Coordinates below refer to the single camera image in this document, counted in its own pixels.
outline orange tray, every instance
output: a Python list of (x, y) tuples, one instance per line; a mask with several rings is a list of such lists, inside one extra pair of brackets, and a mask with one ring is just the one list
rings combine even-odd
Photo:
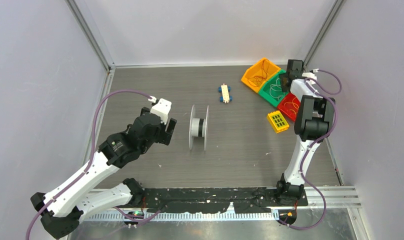
[(264, 57), (246, 70), (241, 81), (258, 93), (264, 84), (279, 71), (280, 67)]

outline black tape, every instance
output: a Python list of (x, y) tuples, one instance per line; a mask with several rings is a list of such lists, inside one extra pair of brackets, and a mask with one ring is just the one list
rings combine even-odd
[[(269, 207), (294, 207), (294, 202), (288, 205), (278, 204), (275, 193), (275, 189), (266, 187), (145, 188), (143, 196), (149, 213), (158, 210), (163, 213), (224, 213), (231, 202), (236, 214), (269, 213)], [(298, 206), (308, 206), (305, 191), (303, 195), (305, 198), (298, 201)]]
[(198, 137), (202, 137), (202, 128), (204, 127), (204, 120), (201, 118), (199, 119), (199, 131), (197, 133)]

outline yellow box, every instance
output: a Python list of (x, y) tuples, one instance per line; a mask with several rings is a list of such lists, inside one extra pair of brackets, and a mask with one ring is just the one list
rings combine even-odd
[(276, 134), (286, 131), (289, 128), (289, 124), (280, 111), (273, 111), (267, 114), (269, 124)]
[(264, 57), (246, 70), (241, 81), (258, 93), (264, 84), (279, 71), (280, 67)]

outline white wall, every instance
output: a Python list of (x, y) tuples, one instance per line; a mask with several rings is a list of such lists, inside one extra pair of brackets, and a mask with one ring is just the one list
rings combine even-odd
[(342, 78), (330, 142), (372, 233), (404, 240), (404, 0), (346, 1), (309, 67)]
[(117, 66), (304, 59), (334, 0), (85, 0)]
[[(0, 240), (82, 164), (105, 76), (64, 0), (0, 0)], [(31, 239), (53, 238), (38, 220)]]

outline cable clip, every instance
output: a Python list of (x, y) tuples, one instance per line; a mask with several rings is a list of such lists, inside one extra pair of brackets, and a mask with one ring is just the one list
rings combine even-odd
[(148, 100), (149, 102), (153, 103), (153, 104), (156, 104), (156, 103), (157, 103), (157, 98), (154, 97), (154, 96), (150, 96), (150, 97), (151, 97), (151, 98), (148, 98), (147, 100)]

